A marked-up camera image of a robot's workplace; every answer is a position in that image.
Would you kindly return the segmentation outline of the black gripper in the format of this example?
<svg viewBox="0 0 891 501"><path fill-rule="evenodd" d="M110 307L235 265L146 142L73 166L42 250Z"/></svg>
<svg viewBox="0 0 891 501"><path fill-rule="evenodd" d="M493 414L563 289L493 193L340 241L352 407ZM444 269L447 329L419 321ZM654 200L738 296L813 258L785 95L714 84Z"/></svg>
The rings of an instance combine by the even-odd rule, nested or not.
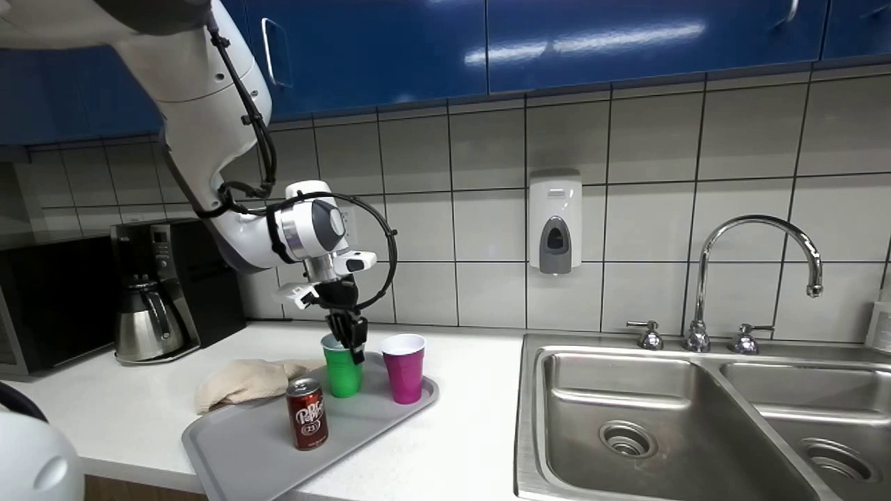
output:
<svg viewBox="0 0 891 501"><path fill-rule="evenodd" d="M363 362L368 321L358 311L358 286L352 277L326 280L318 286L326 323L330 329L329 347L351 350L352 365Z"/></svg>

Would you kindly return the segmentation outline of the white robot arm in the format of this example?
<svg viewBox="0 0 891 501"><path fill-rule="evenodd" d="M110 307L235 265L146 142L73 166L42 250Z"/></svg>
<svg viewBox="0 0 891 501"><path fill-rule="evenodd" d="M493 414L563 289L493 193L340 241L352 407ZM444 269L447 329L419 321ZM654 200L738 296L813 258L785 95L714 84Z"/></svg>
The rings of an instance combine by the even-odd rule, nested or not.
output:
<svg viewBox="0 0 891 501"><path fill-rule="evenodd" d="M160 113L166 165L219 254L248 273L306 265L288 297L326 309L330 336L363 362L368 321L352 275L340 194L297 181L267 202L274 149L273 97L223 0L3 0L3 49L110 46Z"/></svg>

